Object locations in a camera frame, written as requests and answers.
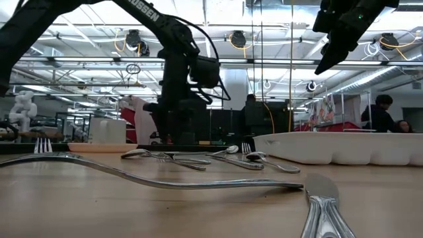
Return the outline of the black monitor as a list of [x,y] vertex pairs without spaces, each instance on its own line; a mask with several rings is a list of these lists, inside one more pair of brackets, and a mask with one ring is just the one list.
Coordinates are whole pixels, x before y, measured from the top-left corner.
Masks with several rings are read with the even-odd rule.
[[289,131],[288,103],[246,102],[245,124],[255,136],[278,134]]
[[210,136],[212,141],[222,145],[241,142],[240,110],[211,110]]

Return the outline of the silver table knife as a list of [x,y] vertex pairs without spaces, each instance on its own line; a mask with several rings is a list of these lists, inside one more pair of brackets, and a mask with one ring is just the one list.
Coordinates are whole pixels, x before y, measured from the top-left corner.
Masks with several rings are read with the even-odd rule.
[[223,161],[226,163],[230,163],[232,165],[236,165],[238,167],[242,167],[244,169],[259,171],[259,170],[263,170],[264,168],[264,165],[260,163],[250,163],[250,162],[246,162],[246,161],[242,161],[238,159],[230,159],[230,158],[222,157],[219,155],[206,154],[206,156],[211,157],[213,159],[217,159],[218,161]]
[[309,173],[305,191],[309,211],[301,238],[356,238],[338,210],[339,191],[331,179]]

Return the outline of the white column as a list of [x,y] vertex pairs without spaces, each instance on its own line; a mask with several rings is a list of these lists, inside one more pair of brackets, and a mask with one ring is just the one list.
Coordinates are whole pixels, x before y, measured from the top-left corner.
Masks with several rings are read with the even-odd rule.
[[241,110],[248,95],[248,76],[245,69],[226,69],[223,82],[231,100],[223,101],[225,110]]

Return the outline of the black wall screen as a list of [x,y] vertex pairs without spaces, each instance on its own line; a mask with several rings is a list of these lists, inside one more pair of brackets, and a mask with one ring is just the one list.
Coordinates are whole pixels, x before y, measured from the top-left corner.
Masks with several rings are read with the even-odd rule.
[[423,108],[403,108],[403,120],[406,120],[416,133],[423,134]]

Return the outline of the white plastic cutlery tray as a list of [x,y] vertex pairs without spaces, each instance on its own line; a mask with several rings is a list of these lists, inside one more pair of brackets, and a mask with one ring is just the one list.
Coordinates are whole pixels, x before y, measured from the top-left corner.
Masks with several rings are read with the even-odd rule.
[[290,132],[256,136],[257,151],[309,165],[423,167],[423,134]]

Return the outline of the silver spoon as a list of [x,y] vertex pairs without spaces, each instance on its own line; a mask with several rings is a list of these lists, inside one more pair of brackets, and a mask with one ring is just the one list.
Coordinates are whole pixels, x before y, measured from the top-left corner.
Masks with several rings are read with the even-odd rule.
[[209,165],[211,162],[206,159],[195,159],[195,158],[187,158],[181,157],[181,155],[189,155],[189,153],[181,153],[181,152],[151,152],[146,149],[134,149],[131,151],[126,152],[121,156],[122,159],[130,159],[135,157],[152,157],[156,158],[162,162],[168,160],[175,160],[178,162],[183,163],[192,163],[192,164],[199,164],[199,165]]
[[237,145],[231,145],[231,146],[227,147],[226,149],[224,149],[222,151],[212,153],[211,156],[218,155],[220,153],[234,154],[234,153],[237,153],[238,150],[239,150],[239,147]]
[[300,168],[295,167],[293,165],[279,165],[277,163],[273,163],[273,162],[269,161],[266,158],[266,154],[263,153],[263,152],[258,152],[258,151],[251,152],[251,153],[246,154],[245,157],[249,161],[260,161],[260,162],[264,162],[266,164],[269,164],[269,165],[271,165],[271,166],[273,166],[273,167],[275,167],[275,168],[283,171],[284,173],[297,174],[297,173],[300,173],[301,172],[301,169]]

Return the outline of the silver ventilation duct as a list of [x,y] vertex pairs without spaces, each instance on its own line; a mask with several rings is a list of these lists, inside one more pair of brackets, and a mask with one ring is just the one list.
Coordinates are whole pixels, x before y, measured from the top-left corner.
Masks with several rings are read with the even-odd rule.
[[342,92],[360,91],[378,83],[396,78],[416,69],[423,69],[423,66],[390,66],[376,71],[366,71],[354,76],[343,83],[322,93],[320,97],[327,97]]

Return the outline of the colourful poster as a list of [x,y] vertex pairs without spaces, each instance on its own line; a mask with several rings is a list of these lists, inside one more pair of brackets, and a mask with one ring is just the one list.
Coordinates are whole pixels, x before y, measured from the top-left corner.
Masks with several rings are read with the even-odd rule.
[[309,123],[311,125],[333,123],[334,109],[335,105],[332,95],[324,97],[317,102],[312,102],[309,111]]

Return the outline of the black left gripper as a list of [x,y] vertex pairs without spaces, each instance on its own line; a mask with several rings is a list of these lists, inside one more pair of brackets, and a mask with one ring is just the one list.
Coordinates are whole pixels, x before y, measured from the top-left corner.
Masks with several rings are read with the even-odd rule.
[[182,99],[173,106],[165,106],[159,102],[147,102],[143,105],[143,110],[150,113],[156,126],[167,126],[162,141],[172,145],[194,145],[196,136],[190,126],[168,125],[173,122],[189,122],[195,112],[205,109],[206,102],[200,97]]

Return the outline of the white board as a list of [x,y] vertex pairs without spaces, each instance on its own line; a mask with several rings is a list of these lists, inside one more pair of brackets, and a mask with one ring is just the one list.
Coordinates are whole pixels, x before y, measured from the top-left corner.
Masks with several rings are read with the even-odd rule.
[[135,96],[132,96],[131,100],[135,110],[134,120],[137,143],[139,145],[149,145],[150,135],[156,132],[157,129],[150,113],[143,109],[147,101]]

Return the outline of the red table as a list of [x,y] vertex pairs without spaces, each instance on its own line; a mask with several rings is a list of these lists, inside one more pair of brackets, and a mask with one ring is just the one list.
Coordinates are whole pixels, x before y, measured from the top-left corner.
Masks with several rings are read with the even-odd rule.
[[295,132],[308,132],[308,131],[317,131],[317,132],[343,132],[344,129],[360,129],[360,126],[357,126],[352,122],[341,122],[341,123],[328,123],[328,124],[318,124],[311,126],[309,123],[304,123],[302,125],[296,126],[294,128]]

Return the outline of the red panel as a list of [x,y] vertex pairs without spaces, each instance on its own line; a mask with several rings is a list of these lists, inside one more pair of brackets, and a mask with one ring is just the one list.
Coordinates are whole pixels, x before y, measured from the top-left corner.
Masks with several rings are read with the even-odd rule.
[[126,140],[137,144],[137,135],[135,130],[135,111],[126,107],[120,109],[120,117],[124,119],[126,124]]

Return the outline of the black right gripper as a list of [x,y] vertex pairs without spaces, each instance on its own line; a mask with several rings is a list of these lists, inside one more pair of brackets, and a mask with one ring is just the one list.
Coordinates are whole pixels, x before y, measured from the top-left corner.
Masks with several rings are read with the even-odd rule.
[[315,74],[344,61],[348,50],[357,47],[358,40],[384,8],[398,6],[399,0],[321,0],[313,31],[326,33],[328,42],[321,50]]

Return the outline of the pink round plate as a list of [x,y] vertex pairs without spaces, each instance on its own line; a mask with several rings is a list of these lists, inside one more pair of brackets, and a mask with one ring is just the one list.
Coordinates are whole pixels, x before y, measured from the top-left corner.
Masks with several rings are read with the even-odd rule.
[[68,148],[77,153],[125,153],[137,148],[134,143],[68,143]]

